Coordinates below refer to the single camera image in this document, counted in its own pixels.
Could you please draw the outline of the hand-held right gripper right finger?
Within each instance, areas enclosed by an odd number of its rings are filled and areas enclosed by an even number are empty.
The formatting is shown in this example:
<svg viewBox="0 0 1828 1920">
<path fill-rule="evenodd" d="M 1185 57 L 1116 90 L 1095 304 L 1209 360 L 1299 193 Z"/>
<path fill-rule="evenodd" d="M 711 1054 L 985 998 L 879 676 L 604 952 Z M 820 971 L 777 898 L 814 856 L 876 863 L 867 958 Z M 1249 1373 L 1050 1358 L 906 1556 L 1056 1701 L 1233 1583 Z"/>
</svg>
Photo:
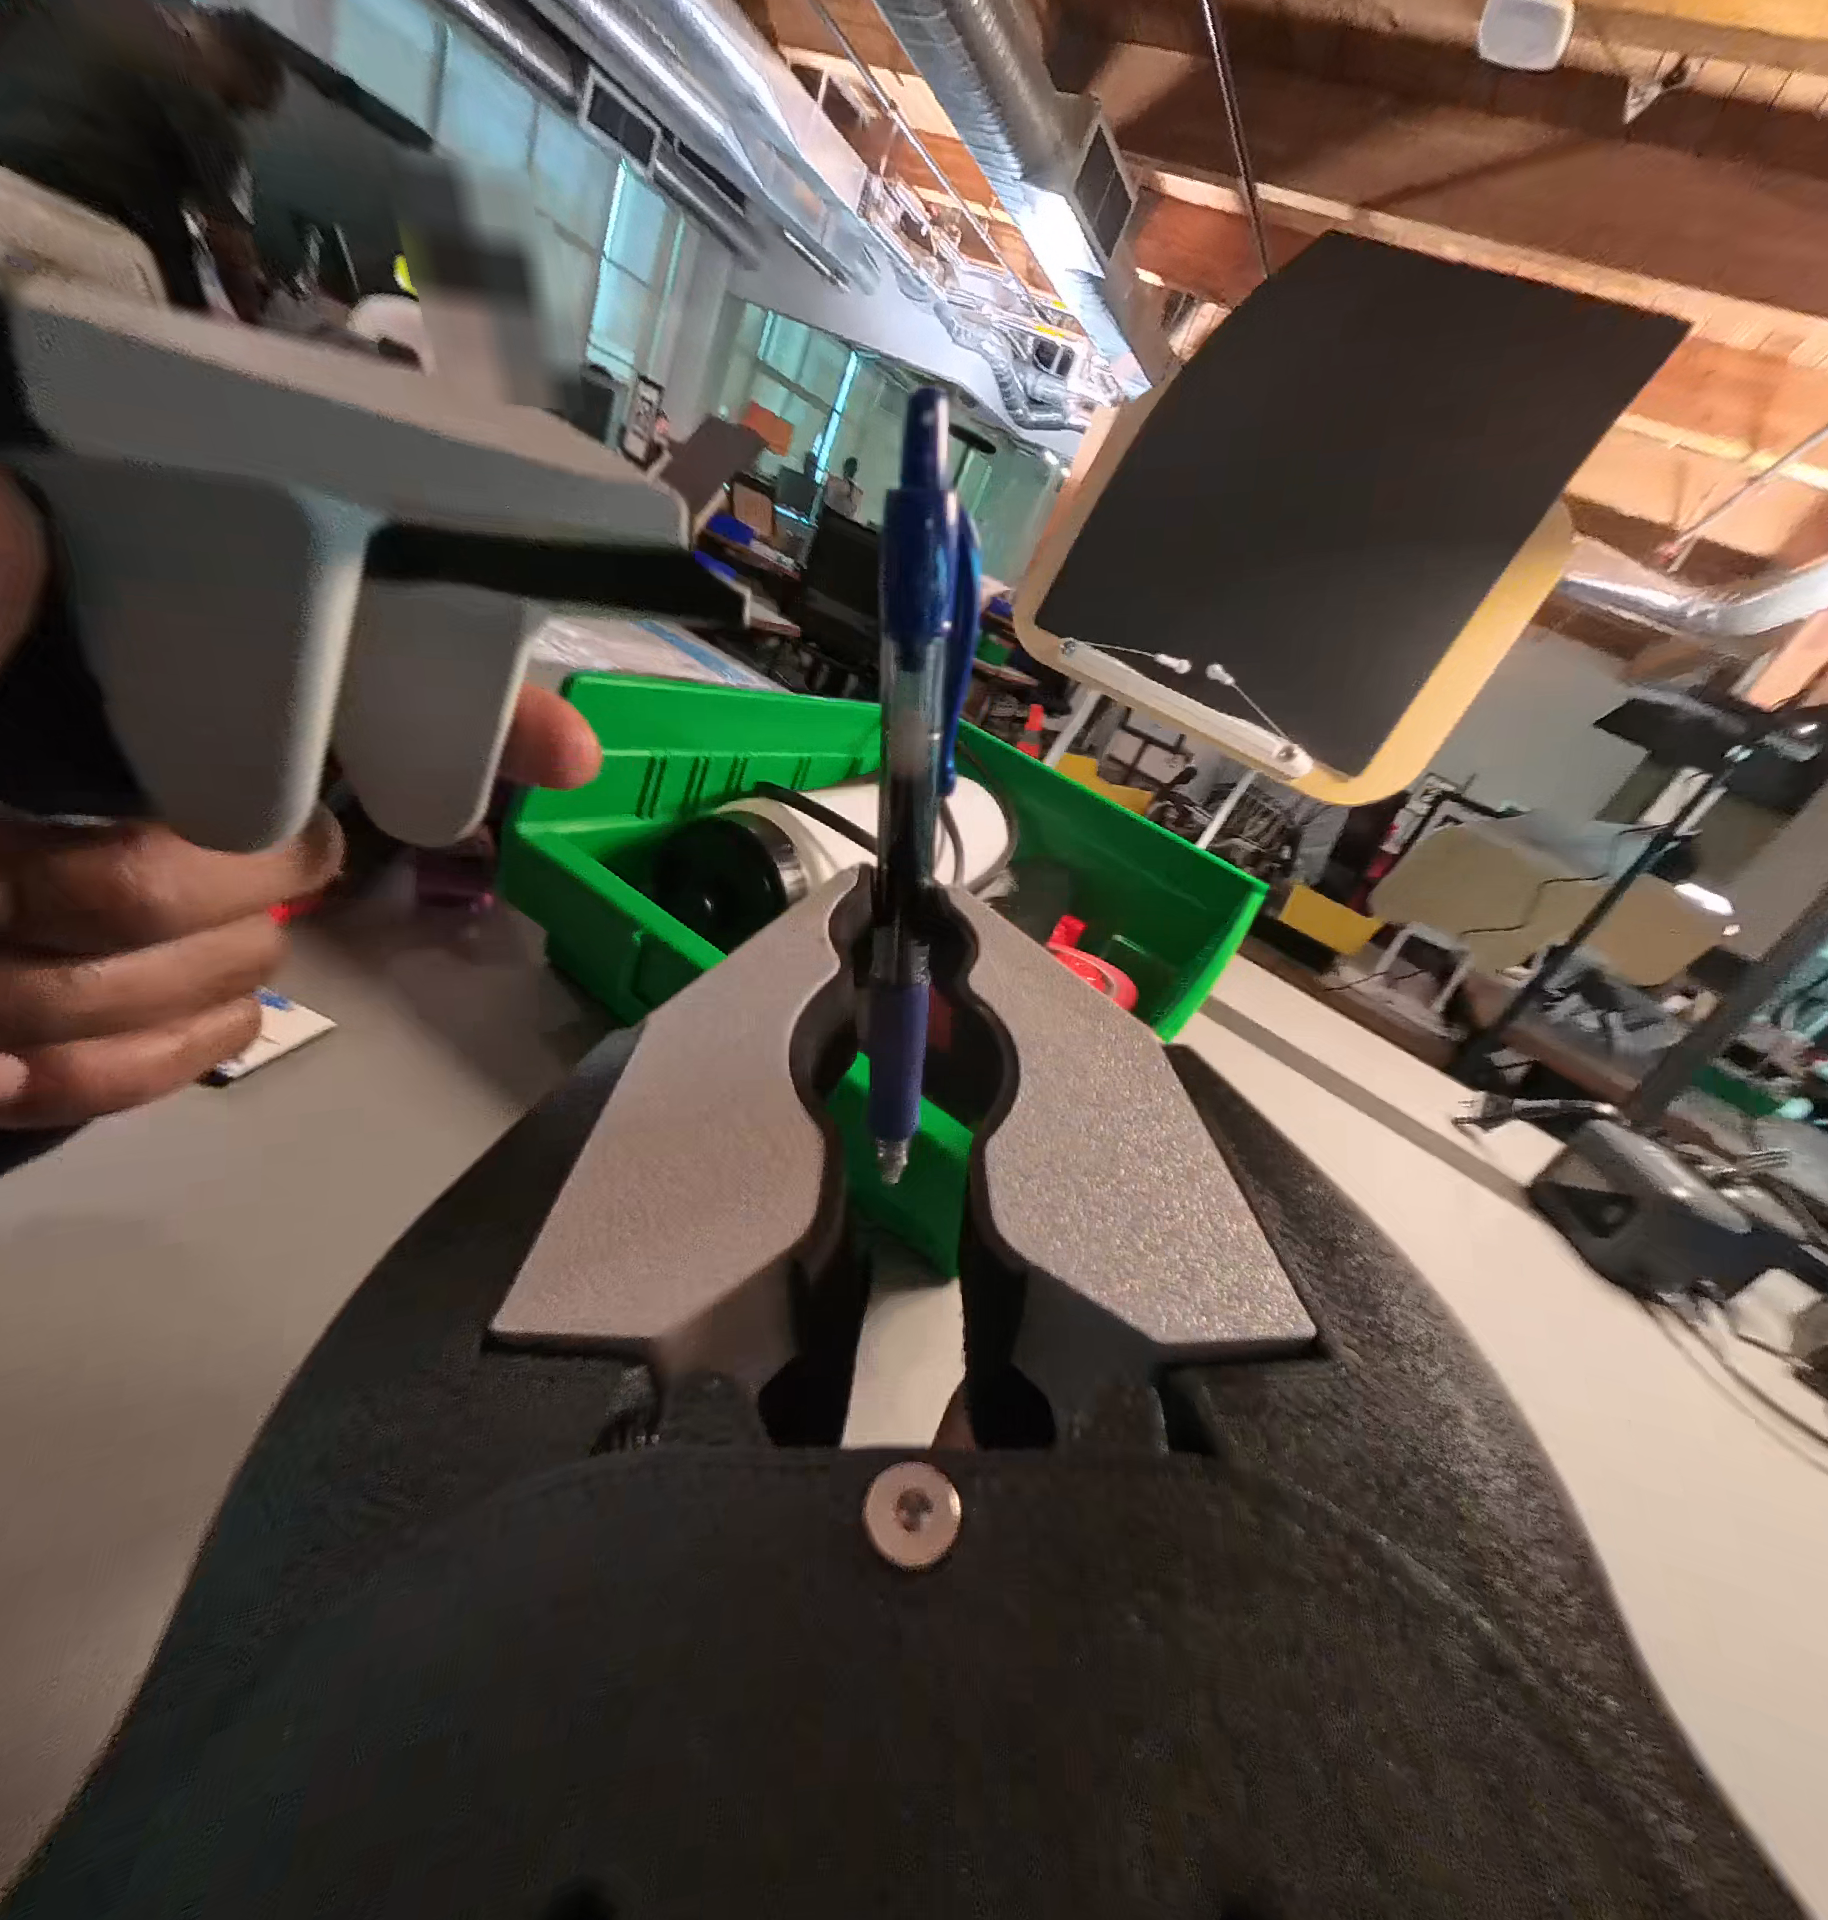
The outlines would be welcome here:
<svg viewBox="0 0 1828 1920">
<path fill-rule="evenodd" d="M 946 906 L 998 1050 L 970 1245 L 1022 1287 L 1000 1362 L 1048 1398 L 1099 1398 L 1306 1353 L 1315 1322 L 1164 1043 L 974 894 Z"/>
</svg>

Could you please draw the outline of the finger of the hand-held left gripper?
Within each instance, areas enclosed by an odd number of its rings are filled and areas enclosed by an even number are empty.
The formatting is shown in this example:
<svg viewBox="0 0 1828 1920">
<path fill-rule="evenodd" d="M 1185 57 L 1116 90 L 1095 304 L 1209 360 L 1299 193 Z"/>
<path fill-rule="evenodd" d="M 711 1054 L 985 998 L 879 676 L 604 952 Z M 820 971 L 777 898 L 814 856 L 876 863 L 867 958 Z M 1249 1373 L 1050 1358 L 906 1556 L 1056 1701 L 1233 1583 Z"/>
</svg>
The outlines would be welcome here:
<svg viewBox="0 0 1828 1920">
<path fill-rule="evenodd" d="M 215 852 L 297 835 L 337 755 L 398 842 L 471 838 L 520 676 L 484 586 L 366 586 L 381 530 L 548 539 L 548 491 L 46 491 L 81 650 L 155 816 Z"/>
<path fill-rule="evenodd" d="M 689 513 L 564 420 L 305 341 L 63 284 L 10 296 L 14 360 L 63 448 L 349 506 L 366 571 L 520 603 L 749 623 Z"/>
</svg>

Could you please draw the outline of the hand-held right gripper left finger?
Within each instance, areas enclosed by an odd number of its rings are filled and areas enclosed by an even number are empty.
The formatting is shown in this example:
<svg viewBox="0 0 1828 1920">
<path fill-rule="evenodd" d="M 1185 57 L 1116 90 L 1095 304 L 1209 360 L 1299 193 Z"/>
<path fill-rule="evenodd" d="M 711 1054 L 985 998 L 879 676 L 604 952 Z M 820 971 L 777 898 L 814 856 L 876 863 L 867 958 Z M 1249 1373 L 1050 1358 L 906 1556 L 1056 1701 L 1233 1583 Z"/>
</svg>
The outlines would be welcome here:
<svg viewBox="0 0 1828 1920">
<path fill-rule="evenodd" d="M 494 1348 L 752 1395 L 804 1362 L 846 1395 L 863 1279 L 822 1079 L 854 1062 L 863 928 L 867 884 L 835 878 L 623 1036 Z"/>
</svg>

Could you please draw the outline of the green plastic bin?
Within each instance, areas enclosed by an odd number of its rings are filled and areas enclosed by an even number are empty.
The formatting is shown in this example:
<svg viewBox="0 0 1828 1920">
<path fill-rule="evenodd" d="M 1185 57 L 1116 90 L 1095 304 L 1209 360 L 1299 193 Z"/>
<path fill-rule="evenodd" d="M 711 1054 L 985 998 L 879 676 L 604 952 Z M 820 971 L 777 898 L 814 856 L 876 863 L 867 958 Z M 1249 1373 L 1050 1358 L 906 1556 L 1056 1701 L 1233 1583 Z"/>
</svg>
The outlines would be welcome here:
<svg viewBox="0 0 1828 1920">
<path fill-rule="evenodd" d="M 530 794 L 518 808 L 499 887 L 540 925 L 556 971 L 623 1020 L 627 1036 L 731 958 L 640 892 L 632 873 L 643 873 L 651 843 L 719 805 L 749 798 L 760 781 L 846 782 L 876 772 L 879 717 L 867 705 L 684 682 L 579 676 L 567 691 L 592 707 L 604 739 L 601 772 L 573 794 Z M 964 950 L 954 973 L 964 1013 L 949 1059 L 988 1064 L 998 1099 L 995 1030 L 964 1000 L 967 935 L 946 901 L 943 922 Z M 985 1252 L 970 1245 L 970 1160 L 974 1143 L 958 1171 L 964 1200 L 943 1202 L 939 1211 L 964 1228 L 964 1252 Z"/>
</svg>

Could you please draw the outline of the blue handled tool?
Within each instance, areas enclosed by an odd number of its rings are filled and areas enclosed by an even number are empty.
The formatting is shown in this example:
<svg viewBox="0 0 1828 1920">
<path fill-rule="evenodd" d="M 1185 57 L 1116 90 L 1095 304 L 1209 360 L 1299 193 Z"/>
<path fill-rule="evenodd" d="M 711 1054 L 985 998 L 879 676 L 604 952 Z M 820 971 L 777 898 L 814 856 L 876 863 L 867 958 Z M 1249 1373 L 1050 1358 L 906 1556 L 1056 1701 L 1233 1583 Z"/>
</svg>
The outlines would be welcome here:
<svg viewBox="0 0 1828 1920">
<path fill-rule="evenodd" d="M 981 548 L 949 476 L 949 398 L 906 406 L 899 485 L 879 527 L 879 835 L 863 1051 L 867 1131 L 895 1187 L 919 1135 L 937 835 L 949 825 L 957 732 L 974 674 Z"/>
</svg>

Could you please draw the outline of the person's left hand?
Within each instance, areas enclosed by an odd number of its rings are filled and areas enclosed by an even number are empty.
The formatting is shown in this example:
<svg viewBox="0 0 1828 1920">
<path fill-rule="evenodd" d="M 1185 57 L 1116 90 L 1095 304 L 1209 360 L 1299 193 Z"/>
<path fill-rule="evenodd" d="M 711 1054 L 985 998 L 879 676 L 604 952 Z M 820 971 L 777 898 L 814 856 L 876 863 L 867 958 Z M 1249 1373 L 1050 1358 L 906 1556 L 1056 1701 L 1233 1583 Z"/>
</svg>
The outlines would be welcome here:
<svg viewBox="0 0 1828 1920">
<path fill-rule="evenodd" d="M 0 465 L 0 671 L 43 596 L 40 513 Z M 499 762 L 520 788 L 574 790 L 601 750 L 564 697 L 520 687 Z M 246 1051 L 284 950 L 275 909 L 331 887 L 343 856 L 323 808 L 252 856 L 160 825 L 0 825 L 0 1131 L 77 1131 Z"/>
</svg>

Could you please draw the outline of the red round tool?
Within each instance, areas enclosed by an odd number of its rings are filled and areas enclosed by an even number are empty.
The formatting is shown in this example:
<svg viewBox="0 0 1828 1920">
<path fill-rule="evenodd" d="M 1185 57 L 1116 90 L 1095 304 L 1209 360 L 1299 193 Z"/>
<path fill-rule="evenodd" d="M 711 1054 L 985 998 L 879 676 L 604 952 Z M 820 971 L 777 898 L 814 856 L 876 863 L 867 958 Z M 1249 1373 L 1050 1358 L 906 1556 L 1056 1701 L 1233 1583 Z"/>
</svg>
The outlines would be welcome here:
<svg viewBox="0 0 1828 1920">
<path fill-rule="evenodd" d="M 1107 998 L 1118 1011 L 1138 1013 L 1140 1007 L 1138 979 L 1124 966 L 1109 965 L 1107 958 L 1088 952 L 1081 946 L 1081 935 L 1087 935 L 1087 922 L 1072 914 L 1062 914 L 1045 935 L 1045 952 L 1072 977 L 1088 985 L 1099 998 Z"/>
</svg>

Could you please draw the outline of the white card with blue print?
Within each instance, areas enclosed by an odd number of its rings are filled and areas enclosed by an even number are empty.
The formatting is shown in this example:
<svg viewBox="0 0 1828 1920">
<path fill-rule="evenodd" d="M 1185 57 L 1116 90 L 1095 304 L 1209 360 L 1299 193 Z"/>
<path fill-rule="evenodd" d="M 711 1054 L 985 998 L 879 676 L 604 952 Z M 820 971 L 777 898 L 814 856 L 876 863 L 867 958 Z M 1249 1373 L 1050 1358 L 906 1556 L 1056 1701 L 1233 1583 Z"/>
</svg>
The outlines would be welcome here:
<svg viewBox="0 0 1828 1920">
<path fill-rule="evenodd" d="M 332 1017 L 270 986 L 255 991 L 255 1011 L 257 1011 L 257 1028 L 252 1046 L 207 1069 L 200 1079 L 203 1085 L 211 1088 L 237 1085 L 242 1079 L 262 1071 L 265 1064 L 283 1062 L 337 1030 Z"/>
</svg>

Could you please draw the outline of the white cylinder with black cap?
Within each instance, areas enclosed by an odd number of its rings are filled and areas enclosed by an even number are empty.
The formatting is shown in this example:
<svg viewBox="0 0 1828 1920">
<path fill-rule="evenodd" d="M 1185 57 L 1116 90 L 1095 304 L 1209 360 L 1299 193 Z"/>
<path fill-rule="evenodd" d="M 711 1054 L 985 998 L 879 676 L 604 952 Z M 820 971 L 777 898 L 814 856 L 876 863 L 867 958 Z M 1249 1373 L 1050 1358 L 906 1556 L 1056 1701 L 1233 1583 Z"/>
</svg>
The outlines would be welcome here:
<svg viewBox="0 0 1828 1920">
<path fill-rule="evenodd" d="M 879 782 L 794 790 L 763 781 L 749 798 L 670 828 L 643 864 L 640 892 L 699 941 L 729 952 L 831 878 L 879 863 Z M 931 878 L 985 892 L 1016 847 L 998 794 L 958 781 L 937 816 Z"/>
</svg>

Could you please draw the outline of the printed paper sheet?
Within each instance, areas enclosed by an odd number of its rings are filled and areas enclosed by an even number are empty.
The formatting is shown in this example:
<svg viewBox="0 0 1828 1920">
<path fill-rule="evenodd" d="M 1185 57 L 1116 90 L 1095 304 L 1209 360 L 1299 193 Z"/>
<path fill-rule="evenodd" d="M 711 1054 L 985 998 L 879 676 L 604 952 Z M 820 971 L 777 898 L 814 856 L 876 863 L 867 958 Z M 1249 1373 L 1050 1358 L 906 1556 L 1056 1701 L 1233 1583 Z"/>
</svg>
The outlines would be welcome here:
<svg viewBox="0 0 1828 1920">
<path fill-rule="evenodd" d="M 548 612 L 528 640 L 528 682 L 560 691 L 574 674 L 778 691 L 736 650 L 668 619 Z"/>
</svg>

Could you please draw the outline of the pale yellow board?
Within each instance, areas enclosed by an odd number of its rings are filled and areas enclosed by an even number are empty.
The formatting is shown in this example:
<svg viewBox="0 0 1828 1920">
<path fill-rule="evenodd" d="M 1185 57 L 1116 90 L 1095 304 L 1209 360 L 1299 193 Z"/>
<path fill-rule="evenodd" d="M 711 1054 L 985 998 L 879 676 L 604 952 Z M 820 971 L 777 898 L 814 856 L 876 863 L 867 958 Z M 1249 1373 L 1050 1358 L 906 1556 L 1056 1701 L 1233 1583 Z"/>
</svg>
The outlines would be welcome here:
<svg viewBox="0 0 1828 1920">
<path fill-rule="evenodd" d="M 1471 973 L 1517 973 L 1567 943 L 1630 876 L 1661 828 L 1514 813 L 1419 838 L 1371 887 L 1367 917 L 1393 928 L 1371 979 L 1443 958 L 1432 1013 Z M 1580 946 L 1580 960 L 1642 991 L 1661 986 L 1739 934 L 1737 906 L 1661 856 Z"/>
</svg>

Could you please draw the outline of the grey metal box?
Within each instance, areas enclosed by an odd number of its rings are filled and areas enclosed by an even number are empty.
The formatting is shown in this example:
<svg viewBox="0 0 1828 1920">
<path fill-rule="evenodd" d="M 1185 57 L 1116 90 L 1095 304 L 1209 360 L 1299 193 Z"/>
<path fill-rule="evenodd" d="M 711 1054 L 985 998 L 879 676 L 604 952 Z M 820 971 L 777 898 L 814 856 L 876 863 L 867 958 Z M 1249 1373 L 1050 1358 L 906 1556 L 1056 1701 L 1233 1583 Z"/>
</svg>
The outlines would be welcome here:
<svg viewBox="0 0 1828 1920">
<path fill-rule="evenodd" d="M 1598 1279 L 1642 1302 L 1730 1302 L 1767 1271 L 1754 1220 L 1615 1120 L 1580 1125 L 1524 1200 Z"/>
</svg>

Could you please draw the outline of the black monitor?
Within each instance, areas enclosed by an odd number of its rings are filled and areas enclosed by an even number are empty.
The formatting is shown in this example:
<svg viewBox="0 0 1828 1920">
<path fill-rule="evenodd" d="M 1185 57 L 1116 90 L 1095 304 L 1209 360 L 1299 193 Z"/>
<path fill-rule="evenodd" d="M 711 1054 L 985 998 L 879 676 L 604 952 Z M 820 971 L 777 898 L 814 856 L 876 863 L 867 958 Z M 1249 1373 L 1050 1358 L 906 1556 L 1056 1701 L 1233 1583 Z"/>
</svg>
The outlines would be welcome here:
<svg viewBox="0 0 1828 1920">
<path fill-rule="evenodd" d="M 879 527 L 820 506 L 800 569 L 794 619 L 811 657 L 835 671 L 843 687 L 859 687 L 861 697 L 879 691 L 879 569 Z"/>
</svg>

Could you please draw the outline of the black panel with pale rim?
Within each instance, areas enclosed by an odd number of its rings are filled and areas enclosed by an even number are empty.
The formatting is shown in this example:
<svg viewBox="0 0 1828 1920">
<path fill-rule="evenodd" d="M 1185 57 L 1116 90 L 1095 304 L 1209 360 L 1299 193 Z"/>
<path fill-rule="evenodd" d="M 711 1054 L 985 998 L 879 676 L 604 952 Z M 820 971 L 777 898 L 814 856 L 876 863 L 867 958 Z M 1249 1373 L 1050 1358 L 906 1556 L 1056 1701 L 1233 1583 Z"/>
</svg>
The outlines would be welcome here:
<svg viewBox="0 0 1828 1920">
<path fill-rule="evenodd" d="M 1306 799 L 1385 799 L 1552 596 L 1572 476 L 1688 334 L 1326 230 L 1116 411 L 1014 631 Z"/>
</svg>

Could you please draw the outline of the white ceiling sensor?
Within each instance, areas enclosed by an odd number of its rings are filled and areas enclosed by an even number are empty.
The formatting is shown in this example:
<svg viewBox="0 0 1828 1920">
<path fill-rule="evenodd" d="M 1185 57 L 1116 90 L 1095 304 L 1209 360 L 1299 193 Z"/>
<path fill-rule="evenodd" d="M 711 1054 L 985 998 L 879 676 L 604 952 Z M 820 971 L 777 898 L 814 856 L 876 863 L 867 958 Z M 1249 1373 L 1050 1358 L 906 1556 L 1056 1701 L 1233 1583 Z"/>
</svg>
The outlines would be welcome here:
<svg viewBox="0 0 1828 1920">
<path fill-rule="evenodd" d="M 1474 51 L 1502 70 L 1550 74 L 1567 60 L 1572 23 L 1570 0 L 1483 0 Z"/>
</svg>

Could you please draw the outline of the large silver air duct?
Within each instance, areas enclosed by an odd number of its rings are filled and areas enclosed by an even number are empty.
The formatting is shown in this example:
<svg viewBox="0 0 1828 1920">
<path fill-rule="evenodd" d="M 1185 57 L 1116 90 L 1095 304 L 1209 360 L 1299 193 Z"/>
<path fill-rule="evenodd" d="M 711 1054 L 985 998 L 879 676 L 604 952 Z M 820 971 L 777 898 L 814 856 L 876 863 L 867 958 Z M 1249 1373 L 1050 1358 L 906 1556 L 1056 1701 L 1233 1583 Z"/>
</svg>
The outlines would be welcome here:
<svg viewBox="0 0 1828 1920">
<path fill-rule="evenodd" d="M 1126 244 L 1133 185 L 1088 94 L 1056 84 L 1032 2 L 879 2 L 1048 287 L 1126 398 L 1172 352 Z"/>
</svg>

